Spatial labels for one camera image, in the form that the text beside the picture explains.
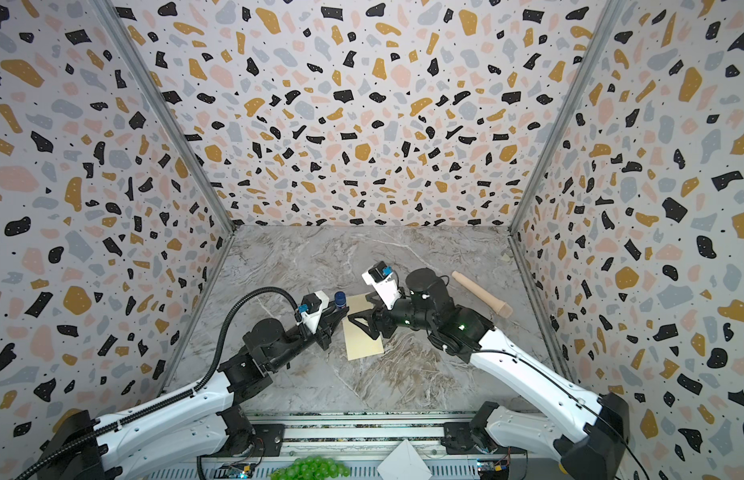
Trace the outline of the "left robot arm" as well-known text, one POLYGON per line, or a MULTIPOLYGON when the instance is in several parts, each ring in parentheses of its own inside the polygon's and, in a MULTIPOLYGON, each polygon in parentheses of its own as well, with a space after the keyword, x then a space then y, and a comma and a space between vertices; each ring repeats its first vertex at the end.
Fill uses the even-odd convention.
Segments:
POLYGON ((246 451, 256 443, 256 429, 242 403, 310 346, 327 348, 347 314, 330 306, 314 329, 261 320, 201 389, 188 385, 97 420, 88 412, 70 417, 42 454, 35 478, 138 479, 192 457, 246 451))

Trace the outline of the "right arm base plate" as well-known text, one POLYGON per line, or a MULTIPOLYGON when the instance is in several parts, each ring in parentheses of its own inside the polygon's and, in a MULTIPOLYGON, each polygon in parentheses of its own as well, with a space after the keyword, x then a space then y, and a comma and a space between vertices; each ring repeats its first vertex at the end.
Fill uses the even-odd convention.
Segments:
POLYGON ((446 422, 441 445, 449 455, 524 454, 525 450, 496 444, 487 435, 476 436, 468 422, 446 422))

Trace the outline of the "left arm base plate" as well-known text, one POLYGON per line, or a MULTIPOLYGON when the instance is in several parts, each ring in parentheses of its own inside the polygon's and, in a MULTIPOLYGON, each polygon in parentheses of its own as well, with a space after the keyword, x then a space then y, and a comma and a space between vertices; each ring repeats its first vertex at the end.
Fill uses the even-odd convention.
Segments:
POLYGON ((284 424, 255 424, 249 431, 240 431, 230 436, 223 446, 210 456, 213 458, 249 456, 275 458, 281 454, 285 439, 284 424))

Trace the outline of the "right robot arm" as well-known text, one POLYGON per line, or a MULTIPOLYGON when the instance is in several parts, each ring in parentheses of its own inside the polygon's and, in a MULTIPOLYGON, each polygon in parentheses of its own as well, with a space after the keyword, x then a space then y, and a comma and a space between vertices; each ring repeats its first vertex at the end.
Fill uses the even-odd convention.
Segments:
POLYGON ((423 330, 438 350, 483 370, 537 408, 512 411, 485 402, 469 424, 467 449, 504 447, 556 460, 574 479, 614 479, 629 447, 629 408, 618 395, 575 385, 533 358, 477 311, 457 304, 448 283, 429 268, 403 284, 379 262, 362 275, 372 287, 371 308, 349 319, 370 338, 389 339, 399 328, 423 330))

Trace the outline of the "cream yellow envelope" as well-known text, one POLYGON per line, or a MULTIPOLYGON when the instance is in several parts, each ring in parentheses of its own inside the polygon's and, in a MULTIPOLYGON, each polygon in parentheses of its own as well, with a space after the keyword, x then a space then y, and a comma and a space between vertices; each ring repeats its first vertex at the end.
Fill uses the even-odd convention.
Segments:
MULTIPOLYGON (((353 295, 347 298, 350 313, 358 313, 371 309, 373 305, 368 302, 363 294, 353 295)), ((361 328, 353 324, 348 318, 342 321, 346 345, 346 355, 349 361, 359 360, 366 357, 381 355, 384 353, 382 340, 371 339, 361 328)))

